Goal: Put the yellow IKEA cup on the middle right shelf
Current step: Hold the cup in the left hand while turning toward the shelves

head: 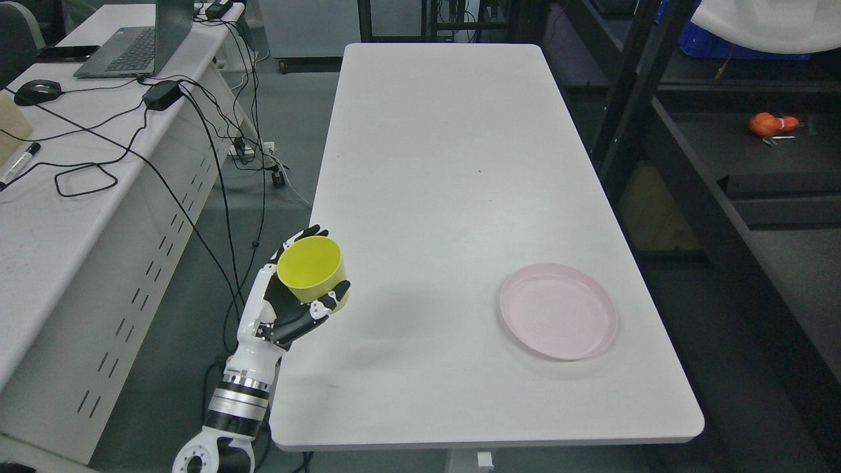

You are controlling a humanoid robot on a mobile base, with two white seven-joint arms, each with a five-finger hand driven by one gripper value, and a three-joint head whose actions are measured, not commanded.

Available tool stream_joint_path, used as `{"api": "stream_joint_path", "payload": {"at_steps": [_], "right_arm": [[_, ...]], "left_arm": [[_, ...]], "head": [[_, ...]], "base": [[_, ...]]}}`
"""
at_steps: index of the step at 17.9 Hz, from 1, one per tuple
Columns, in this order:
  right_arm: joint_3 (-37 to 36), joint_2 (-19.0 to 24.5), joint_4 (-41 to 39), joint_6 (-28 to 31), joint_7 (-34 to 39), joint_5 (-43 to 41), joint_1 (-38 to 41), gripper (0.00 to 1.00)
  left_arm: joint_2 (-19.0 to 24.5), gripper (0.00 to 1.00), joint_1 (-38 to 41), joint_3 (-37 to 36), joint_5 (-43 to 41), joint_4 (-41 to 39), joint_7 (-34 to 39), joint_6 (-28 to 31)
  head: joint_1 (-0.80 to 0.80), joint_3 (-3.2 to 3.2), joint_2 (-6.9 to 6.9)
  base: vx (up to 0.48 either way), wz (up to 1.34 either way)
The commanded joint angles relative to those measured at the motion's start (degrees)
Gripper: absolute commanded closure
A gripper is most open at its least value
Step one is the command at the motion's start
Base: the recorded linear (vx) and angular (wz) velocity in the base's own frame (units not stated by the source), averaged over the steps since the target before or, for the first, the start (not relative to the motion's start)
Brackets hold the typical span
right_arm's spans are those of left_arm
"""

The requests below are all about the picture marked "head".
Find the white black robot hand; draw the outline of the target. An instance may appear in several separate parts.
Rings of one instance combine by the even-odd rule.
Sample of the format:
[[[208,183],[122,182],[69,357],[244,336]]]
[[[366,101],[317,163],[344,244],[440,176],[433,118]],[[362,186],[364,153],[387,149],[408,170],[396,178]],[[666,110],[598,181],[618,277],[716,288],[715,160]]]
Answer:
[[[286,239],[258,271],[241,315],[237,349],[225,367],[267,372],[290,350],[295,340],[312,332],[337,312],[334,311],[338,305],[334,291],[313,302],[302,303],[277,276],[277,260],[283,251],[292,243],[312,236],[329,237],[329,231],[320,225],[298,231]],[[349,293],[348,276],[335,288],[348,288]]]

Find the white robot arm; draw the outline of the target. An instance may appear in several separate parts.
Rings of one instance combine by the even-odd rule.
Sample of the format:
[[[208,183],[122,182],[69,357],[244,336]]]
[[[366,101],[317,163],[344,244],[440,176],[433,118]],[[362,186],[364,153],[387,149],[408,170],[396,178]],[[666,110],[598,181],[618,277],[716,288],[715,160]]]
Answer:
[[[225,367],[200,431],[180,448],[172,472],[254,472],[253,443],[269,411],[276,367],[267,372]]]

